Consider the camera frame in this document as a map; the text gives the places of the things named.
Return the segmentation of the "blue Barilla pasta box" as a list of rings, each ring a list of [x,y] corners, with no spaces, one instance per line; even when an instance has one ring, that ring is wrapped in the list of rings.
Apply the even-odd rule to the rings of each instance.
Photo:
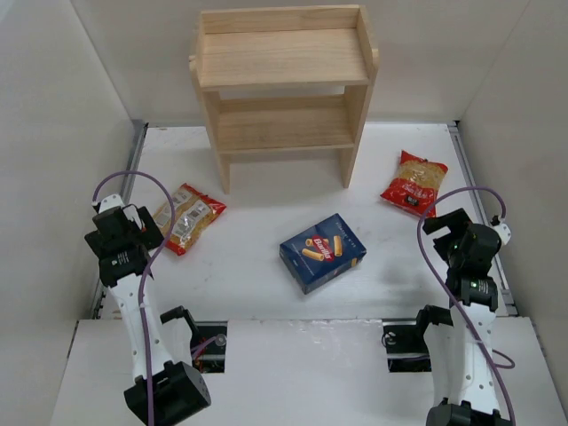
[[[367,249],[334,215],[280,244],[280,258],[305,295],[359,264]]]

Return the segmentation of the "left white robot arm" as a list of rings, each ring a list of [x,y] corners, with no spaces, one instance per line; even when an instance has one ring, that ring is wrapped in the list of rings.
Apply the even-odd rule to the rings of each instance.
[[[147,208],[118,195],[95,202],[94,231],[85,240],[99,261],[99,278],[119,306],[130,339],[133,384],[124,393],[129,410],[145,425],[177,425],[211,404],[201,373],[175,357],[165,324],[191,317],[179,306],[154,309],[146,284],[151,255],[164,237]]]

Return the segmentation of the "red pasta bag white labels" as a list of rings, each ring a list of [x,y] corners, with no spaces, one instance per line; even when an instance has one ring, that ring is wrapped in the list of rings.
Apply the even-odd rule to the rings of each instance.
[[[166,248],[182,256],[225,211],[226,206],[187,183],[182,184],[170,197],[176,221]]]

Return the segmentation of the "red pasta bag black logo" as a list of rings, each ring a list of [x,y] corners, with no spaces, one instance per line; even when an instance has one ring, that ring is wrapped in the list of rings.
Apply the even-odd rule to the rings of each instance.
[[[381,198],[419,217],[436,201],[447,172],[444,163],[431,162],[402,150],[397,171]]]

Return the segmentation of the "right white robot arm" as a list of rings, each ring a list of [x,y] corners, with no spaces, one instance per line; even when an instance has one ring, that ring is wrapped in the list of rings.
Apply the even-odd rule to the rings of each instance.
[[[489,271],[501,236],[496,228],[473,223],[464,209],[428,218],[422,227],[427,234],[442,228],[449,232],[433,243],[448,267],[449,306],[422,311],[434,382],[426,423],[509,425],[501,415],[491,345],[499,300]]]

